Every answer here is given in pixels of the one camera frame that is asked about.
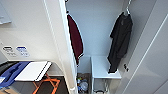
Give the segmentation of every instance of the clothes hanger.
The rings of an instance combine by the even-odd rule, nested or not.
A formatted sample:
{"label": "clothes hanger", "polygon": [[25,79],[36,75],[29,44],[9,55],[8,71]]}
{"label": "clothes hanger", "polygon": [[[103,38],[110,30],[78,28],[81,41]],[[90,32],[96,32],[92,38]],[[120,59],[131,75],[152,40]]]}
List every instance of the clothes hanger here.
{"label": "clothes hanger", "polygon": [[126,7],[126,10],[125,10],[125,12],[124,12],[124,14],[126,15],[126,16],[128,16],[129,14],[130,14],[130,11],[129,11],[129,5],[131,4],[131,0],[129,0],[129,2],[128,2],[128,5],[127,5],[127,7]]}

